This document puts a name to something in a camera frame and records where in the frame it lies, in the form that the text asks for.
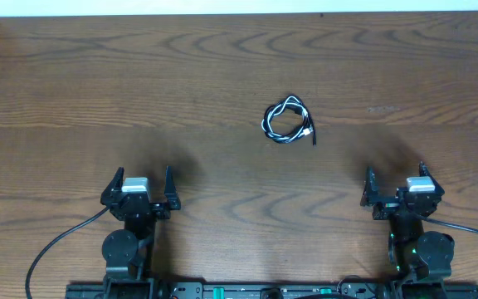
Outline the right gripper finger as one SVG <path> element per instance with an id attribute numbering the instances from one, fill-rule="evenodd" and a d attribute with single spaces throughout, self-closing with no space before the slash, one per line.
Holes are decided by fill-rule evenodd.
<path id="1" fill-rule="evenodd" d="M 434 192 L 439 193 L 441 195 L 445 193 L 443 187 L 431 175 L 429 168 L 423 161 L 420 161 L 418 164 L 418 172 L 421 177 L 428 177 L 432 181 L 432 184 L 434 185 Z"/>
<path id="2" fill-rule="evenodd" d="M 360 201 L 362 207 L 374 206 L 379 202 L 379 187 L 372 167 L 367 167 L 363 195 Z"/>

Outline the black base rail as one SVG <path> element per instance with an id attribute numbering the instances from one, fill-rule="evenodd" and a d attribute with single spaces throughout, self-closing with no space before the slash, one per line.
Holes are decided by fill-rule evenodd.
<path id="1" fill-rule="evenodd" d="M 65 299 L 265 299 L 265 298 L 477 298 L 478 286 L 469 283 L 393 284 L 371 282 L 320 285 L 209 284 L 201 282 L 107 282 L 70 284 Z"/>

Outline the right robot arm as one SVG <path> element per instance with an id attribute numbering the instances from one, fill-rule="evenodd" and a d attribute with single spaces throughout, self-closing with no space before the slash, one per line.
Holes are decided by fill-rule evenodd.
<path id="1" fill-rule="evenodd" d="M 360 205 L 371 207 L 374 220 L 389 222 L 388 256 L 398 272 L 376 291 L 379 298 L 447 298 L 444 279 L 451 275 L 453 238 L 425 231 L 423 220 L 437 210 L 445 193 L 424 163 L 419 175 L 406 179 L 393 196 L 380 194 L 376 174 L 368 167 Z"/>

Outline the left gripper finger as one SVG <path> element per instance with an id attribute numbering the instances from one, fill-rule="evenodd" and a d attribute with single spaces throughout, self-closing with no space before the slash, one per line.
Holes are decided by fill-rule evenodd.
<path id="1" fill-rule="evenodd" d="M 105 190 L 100 196 L 100 203 L 104 206 L 111 206 L 114 203 L 118 203 L 120 195 L 122 194 L 122 183 L 124 177 L 124 168 L 119 167 L 113 179 L 108 183 Z"/>
<path id="2" fill-rule="evenodd" d="M 167 166 L 166 168 L 164 196 L 167 199 L 167 203 L 170 210 L 181 209 L 181 200 L 178 196 L 178 191 L 173 181 L 173 173 L 170 166 Z"/>

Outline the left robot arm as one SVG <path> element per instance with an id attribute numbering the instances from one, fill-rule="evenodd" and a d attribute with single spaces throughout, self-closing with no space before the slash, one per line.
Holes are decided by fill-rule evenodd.
<path id="1" fill-rule="evenodd" d="M 102 244 L 106 261 L 103 298 L 170 297 L 170 286 L 150 274 L 156 223 L 170 219 L 171 212 L 181 208 L 169 167 L 165 172 L 164 197 L 164 201 L 154 203 L 149 180 L 126 179 L 122 167 L 102 192 L 100 203 L 124 223 L 122 229 L 110 233 Z"/>

